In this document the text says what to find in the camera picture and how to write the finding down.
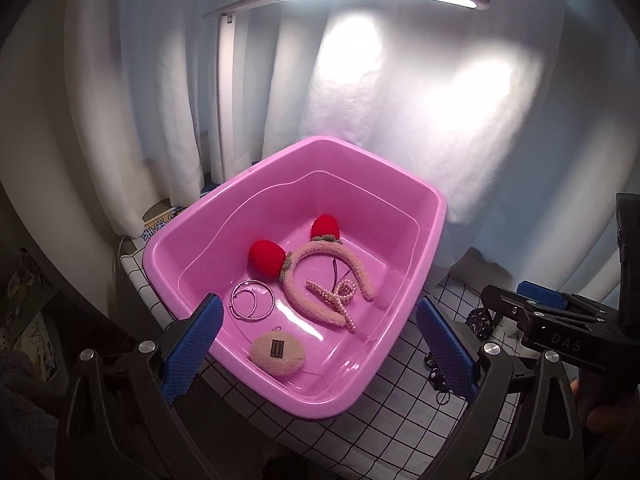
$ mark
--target white curtain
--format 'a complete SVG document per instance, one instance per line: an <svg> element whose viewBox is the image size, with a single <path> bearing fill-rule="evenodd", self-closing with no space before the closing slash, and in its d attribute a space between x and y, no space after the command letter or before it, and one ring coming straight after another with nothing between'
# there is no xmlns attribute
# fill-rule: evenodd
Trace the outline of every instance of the white curtain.
<svg viewBox="0 0 640 480"><path fill-rule="evenodd" d="M220 181L216 22L200 17L234 1L69 0L72 113L117 232L140 234L160 198L193 203L203 172ZM514 284L602 300L615 192L639 188L639 72L611 0L263 7L236 24L235 169L341 137L446 196L434 279L474 246Z"/></svg>

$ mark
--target red pom-pom ear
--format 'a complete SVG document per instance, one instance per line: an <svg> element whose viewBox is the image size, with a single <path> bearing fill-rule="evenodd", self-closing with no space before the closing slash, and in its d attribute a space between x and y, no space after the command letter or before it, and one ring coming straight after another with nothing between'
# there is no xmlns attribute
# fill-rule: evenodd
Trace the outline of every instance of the red pom-pom ear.
<svg viewBox="0 0 640 480"><path fill-rule="evenodd" d="M284 249L270 240L258 240L249 249L249 259L258 270L277 278L287 255Z"/></svg>
<svg viewBox="0 0 640 480"><path fill-rule="evenodd" d="M336 240L340 238L340 229L338 222L331 215L320 215L311 226L311 237L333 235Z"/></svg>

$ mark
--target blue gripper pad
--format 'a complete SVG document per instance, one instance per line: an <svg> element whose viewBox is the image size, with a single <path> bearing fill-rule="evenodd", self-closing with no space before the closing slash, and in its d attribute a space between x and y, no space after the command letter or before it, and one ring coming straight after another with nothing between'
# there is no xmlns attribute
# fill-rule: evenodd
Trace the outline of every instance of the blue gripper pad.
<svg viewBox="0 0 640 480"><path fill-rule="evenodd" d="M440 311L428 298L416 304L418 330L436 359L451 391L473 402L478 394L478 367Z"/></svg>
<svg viewBox="0 0 640 480"><path fill-rule="evenodd" d="M562 297L562 294L550 288L545 288L544 286L531 282L520 282L516 293L530 300L537 301L544 306L566 310L566 301Z"/></svg>
<svg viewBox="0 0 640 480"><path fill-rule="evenodd" d="M209 347L222 328L222 300L211 294L205 299L204 306L201 306L195 319L184 320L190 321L190 325L164 360L160 390L169 404L174 402L175 397L187 392Z"/></svg>

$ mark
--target metal screw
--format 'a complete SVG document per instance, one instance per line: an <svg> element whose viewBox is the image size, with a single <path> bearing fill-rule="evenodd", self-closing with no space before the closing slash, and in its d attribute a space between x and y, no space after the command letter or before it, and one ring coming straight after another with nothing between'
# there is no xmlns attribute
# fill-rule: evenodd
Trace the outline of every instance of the metal screw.
<svg viewBox="0 0 640 480"><path fill-rule="evenodd" d="M560 356L558 352L554 352L553 350L547 350L545 352L545 359L547 361L551 361L552 363L557 363L560 360Z"/></svg>
<svg viewBox="0 0 640 480"><path fill-rule="evenodd" d="M485 343L482 348L489 355L498 355L500 353L500 347L496 343Z"/></svg>
<svg viewBox="0 0 640 480"><path fill-rule="evenodd" d="M85 348L80 352L80 360L81 361L90 361L94 358L94 351L90 348Z"/></svg>
<svg viewBox="0 0 640 480"><path fill-rule="evenodd" d="M151 341L151 339L147 339L138 345L138 350L140 350L143 354L148 354L153 352L156 349L156 343Z"/></svg>

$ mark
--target wall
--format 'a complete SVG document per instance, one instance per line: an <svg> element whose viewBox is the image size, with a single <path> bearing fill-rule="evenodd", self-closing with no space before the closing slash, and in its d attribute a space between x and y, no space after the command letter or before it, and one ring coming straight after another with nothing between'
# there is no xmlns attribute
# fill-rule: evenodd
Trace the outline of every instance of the wall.
<svg viewBox="0 0 640 480"><path fill-rule="evenodd" d="M0 49L0 181L44 255L109 315L118 239L95 195L68 108L65 3L32 0Z"/></svg>

